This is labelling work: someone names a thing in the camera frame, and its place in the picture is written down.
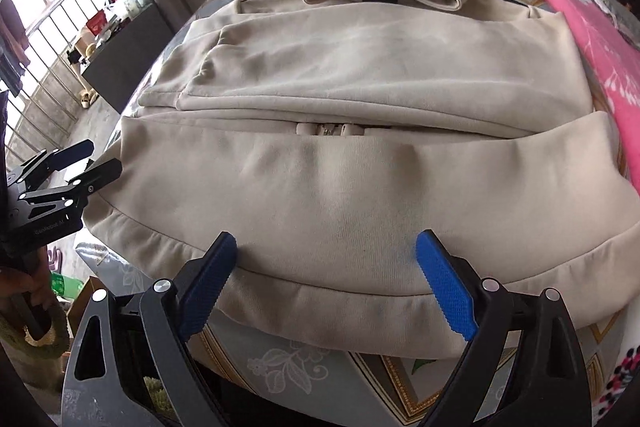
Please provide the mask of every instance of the slipper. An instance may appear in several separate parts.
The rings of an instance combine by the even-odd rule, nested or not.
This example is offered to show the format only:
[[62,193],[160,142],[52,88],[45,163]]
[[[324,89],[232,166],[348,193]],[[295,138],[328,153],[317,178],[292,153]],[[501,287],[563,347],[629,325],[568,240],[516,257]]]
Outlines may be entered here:
[[49,271],[60,273],[60,269],[62,268],[62,250],[58,247],[47,250],[47,259],[49,261]]
[[96,100],[98,100],[98,97],[100,95],[98,94],[98,92],[95,89],[91,90],[91,99],[89,100],[89,105],[94,105],[94,102]]
[[82,107],[84,107],[85,109],[89,109],[89,106],[91,105],[90,100],[91,94],[86,89],[83,89],[80,92],[80,103],[82,104]]

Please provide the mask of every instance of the hanging clothes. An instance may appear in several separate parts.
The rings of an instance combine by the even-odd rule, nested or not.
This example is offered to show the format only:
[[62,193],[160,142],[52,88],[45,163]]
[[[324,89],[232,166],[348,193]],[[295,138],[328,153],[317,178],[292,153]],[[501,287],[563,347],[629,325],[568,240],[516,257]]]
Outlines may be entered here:
[[25,54],[29,47],[24,25],[12,0],[0,1],[0,78],[14,96],[22,89],[21,76],[31,61]]

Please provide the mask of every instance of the person's hand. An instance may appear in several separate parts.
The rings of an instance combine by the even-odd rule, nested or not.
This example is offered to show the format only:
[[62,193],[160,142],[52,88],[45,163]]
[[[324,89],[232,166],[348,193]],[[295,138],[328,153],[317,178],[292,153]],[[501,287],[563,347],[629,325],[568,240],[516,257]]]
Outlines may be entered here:
[[12,268],[0,267],[0,298],[10,297],[16,293],[31,293],[31,306],[41,304],[48,309],[56,301],[51,290],[47,247],[38,249],[38,270],[29,275]]

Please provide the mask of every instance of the concrete floor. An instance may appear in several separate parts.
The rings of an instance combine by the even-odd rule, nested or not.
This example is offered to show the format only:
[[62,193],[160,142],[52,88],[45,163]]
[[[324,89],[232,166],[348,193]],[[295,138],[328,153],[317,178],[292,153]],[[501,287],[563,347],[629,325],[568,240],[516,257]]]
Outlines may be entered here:
[[[71,130],[69,138],[67,139],[65,146],[70,146],[78,143],[82,140],[89,139],[94,142],[94,154],[92,159],[96,160],[100,157],[104,151],[105,146],[113,132],[120,115],[117,111],[106,103],[102,98],[98,98],[89,109],[82,112],[78,118],[75,126]],[[62,172],[54,172],[51,176],[49,187],[58,187],[60,185],[66,185],[65,180],[69,180],[77,176],[80,172],[84,171],[86,162],[79,162],[71,165]],[[62,250],[62,274],[68,277],[75,277],[82,281],[92,275],[89,267],[74,251],[74,238],[76,234],[69,235],[54,244],[49,245],[49,248],[56,246]]]

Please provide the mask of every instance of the metal railing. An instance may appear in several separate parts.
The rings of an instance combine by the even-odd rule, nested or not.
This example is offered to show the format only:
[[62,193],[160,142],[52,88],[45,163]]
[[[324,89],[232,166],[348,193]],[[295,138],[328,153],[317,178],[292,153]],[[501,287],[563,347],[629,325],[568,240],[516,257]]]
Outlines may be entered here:
[[78,92],[90,90],[66,52],[104,0],[56,0],[26,34],[31,64],[18,96],[9,95],[5,135],[7,171],[44,148],[62,148],[83,110]]

